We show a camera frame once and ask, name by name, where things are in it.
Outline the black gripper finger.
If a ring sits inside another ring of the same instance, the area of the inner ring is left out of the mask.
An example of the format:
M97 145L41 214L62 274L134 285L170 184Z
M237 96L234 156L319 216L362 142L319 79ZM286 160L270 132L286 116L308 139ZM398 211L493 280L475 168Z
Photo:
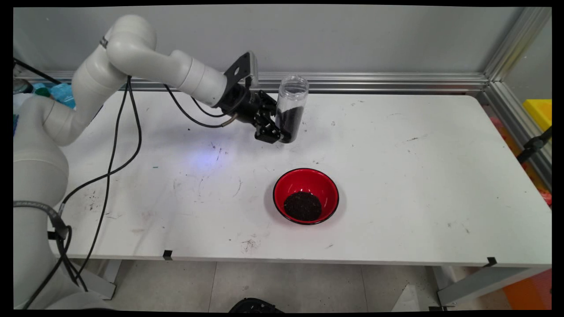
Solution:
M266 143L288 142L291 134L278 127L268 114L258 114L255 117L255 139Z
M268 112L270 116L275 116L277 110L277 102L264 90L259 91L260 106L262 110Z

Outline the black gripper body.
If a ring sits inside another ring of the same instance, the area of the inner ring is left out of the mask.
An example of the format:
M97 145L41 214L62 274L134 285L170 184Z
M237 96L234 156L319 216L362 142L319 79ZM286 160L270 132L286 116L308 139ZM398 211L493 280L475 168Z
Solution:
M218 125L219 128L239 120L256 128L268 126L268 93L262 90L252 92L249 88L236 84L232 86L215 105L224 116L230 119Z

